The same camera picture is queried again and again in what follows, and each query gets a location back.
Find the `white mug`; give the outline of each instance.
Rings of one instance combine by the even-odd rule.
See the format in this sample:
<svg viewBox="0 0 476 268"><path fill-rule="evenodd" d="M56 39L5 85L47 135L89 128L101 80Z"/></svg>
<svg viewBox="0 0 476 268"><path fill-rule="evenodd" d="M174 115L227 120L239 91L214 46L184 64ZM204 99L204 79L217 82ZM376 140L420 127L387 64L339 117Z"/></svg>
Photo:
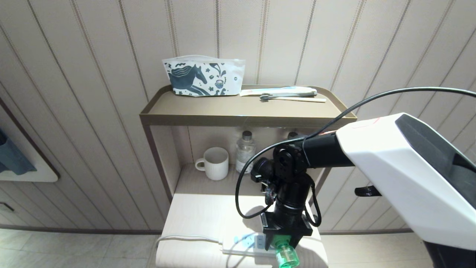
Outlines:
<svg viewBox="0 0 476 268"><path fill-rule="evenodd" d="M228 175L228 152L221 147L209 148L203 154L203 158L195 162L195 167L205 171L211 180L222 180Z"/></svg>

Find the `black handle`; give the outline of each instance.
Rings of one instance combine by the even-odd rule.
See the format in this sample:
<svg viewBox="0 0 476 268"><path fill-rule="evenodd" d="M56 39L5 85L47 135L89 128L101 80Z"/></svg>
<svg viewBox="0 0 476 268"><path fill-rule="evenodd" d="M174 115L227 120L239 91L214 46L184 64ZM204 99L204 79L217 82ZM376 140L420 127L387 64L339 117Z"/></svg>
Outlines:
<svg viewBox="0 0 476 268"><path fill-rule="evenodd" d="M375 186L359 187L355 191L356 196L382 196Z"/></svg>

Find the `tile floor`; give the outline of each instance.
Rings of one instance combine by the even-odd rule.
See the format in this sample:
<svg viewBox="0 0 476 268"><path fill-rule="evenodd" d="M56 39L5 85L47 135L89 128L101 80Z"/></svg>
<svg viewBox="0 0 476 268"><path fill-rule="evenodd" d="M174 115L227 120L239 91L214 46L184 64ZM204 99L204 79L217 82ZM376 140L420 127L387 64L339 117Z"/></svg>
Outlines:
<svg viewBox="0 0 476 268"><path fill-rule="evenodd" d="M158 236L0 229L0 268L154 268ZM414 233L323 235L329 268L432 268Z"/></svg>
<svg viewBox="0 0 476 268"><path fill-rule="evenodd" d="M0 229L0 268L153 268L157 238Z"/></svg>

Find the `blue towel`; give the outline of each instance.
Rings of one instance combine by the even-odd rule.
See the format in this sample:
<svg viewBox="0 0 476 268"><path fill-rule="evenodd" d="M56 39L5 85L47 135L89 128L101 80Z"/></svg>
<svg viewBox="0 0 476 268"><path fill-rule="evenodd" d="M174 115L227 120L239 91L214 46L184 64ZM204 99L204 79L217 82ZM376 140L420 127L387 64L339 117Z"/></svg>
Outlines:
<svg viewBox="0 0 476 268"><path fill-rule="evenodd" d="M11 170L16 175L22 175L28 171L36 171L36 168L21 153L11 139L0 130L0 172L5 170Z"/></svg>

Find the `power strip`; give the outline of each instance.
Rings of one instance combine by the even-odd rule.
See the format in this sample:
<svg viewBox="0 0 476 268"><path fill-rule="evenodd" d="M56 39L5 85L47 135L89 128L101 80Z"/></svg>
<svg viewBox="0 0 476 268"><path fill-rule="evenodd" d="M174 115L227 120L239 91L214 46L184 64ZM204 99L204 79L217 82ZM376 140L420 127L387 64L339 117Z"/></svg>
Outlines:
<svg viewBox="0 0 476 268"><path fill-rule="evenodd" d="M265 250L265 235L263 233L225 234L221 250L223 254L229 255L276 257L274 247Z"/></svg>

